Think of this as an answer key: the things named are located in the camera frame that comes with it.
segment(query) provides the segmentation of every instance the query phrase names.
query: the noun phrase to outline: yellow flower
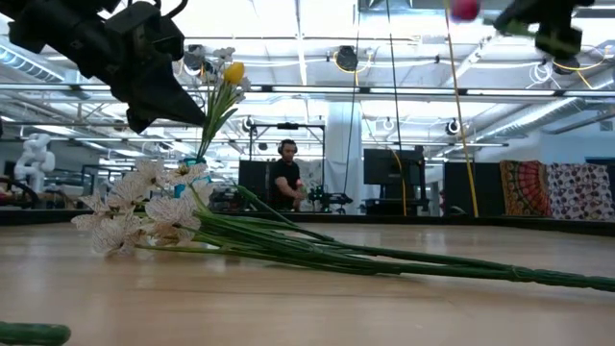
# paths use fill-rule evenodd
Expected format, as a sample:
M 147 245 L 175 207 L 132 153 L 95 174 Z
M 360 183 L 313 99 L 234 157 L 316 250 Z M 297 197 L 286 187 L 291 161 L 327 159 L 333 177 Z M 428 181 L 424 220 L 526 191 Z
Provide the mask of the yellow flower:
M 245 73 L 243 62 L 234 62 L 224 71 L 224 80 L 232 85 L 238 85 Z

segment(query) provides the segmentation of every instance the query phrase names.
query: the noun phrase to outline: wooden tabletop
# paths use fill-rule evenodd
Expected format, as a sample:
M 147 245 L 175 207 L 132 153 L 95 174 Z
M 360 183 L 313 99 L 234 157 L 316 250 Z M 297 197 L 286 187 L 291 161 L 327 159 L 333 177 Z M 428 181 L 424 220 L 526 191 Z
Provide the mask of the wooden tabletop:
M 340 240 L 615 277 L 615 238 L 488 227 L 307 225 Z M 0 320 L 68 345 L 600 346 L 615 294 L 426 276 L 356 277 L 216 256 L 104 259 L 71 225 L 0 228 Z

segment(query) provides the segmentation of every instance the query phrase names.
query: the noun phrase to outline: pink ball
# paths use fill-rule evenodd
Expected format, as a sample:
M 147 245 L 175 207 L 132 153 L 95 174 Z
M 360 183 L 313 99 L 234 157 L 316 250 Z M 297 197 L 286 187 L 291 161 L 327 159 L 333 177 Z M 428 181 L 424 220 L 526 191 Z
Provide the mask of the pink ball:
M 479 12 L 480 0 L 451 0 L 451 17 L 455 21 L 473 21 Z

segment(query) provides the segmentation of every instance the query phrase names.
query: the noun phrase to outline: black t-shirt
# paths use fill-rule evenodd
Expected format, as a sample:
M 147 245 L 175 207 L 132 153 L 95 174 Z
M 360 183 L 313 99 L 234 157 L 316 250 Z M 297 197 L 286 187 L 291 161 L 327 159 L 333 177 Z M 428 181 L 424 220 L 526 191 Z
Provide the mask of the black t-shirt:
M 276 185 L 276 179 L 285 177 L 290 188 L 297 189 L 297 181 L 299 180 L 299 166 L 292 162 L 287 164 L 280 159 L 271 164 L 269 170 L 269 188 L 271 189 L 269 204 L 274 209 L 292 209 L 294 199 L 284 195 Z

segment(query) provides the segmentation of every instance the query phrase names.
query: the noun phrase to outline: blue vase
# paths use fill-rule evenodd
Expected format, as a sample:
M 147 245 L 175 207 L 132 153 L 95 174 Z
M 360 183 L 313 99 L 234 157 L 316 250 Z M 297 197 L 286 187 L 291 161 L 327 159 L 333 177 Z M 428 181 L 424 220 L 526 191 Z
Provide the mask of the blue vase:
M 207 163 L 207 161 L 205 159 L 198 159 L 197 160 L 197 159 L 191 158 L 191 159 L 183 159 L 182 163 L 189 167 L 191 165 L 198 164 L 198 163 Z M 199 180 L 205 180 L 205 181 L 208 182 L 208 184 L 211 183 L 211 177 L 210 176 L 207 176 L 205 178 L 195 179 L 193 181 L 193 183 L 196 182 L 196 181 L 199 181 Z M 176 185 L 175 186 L 175 198 L 180 198 L 182 196 L 182 192 L 184 192 L 184 190 L 185 190 L 185 185 Z

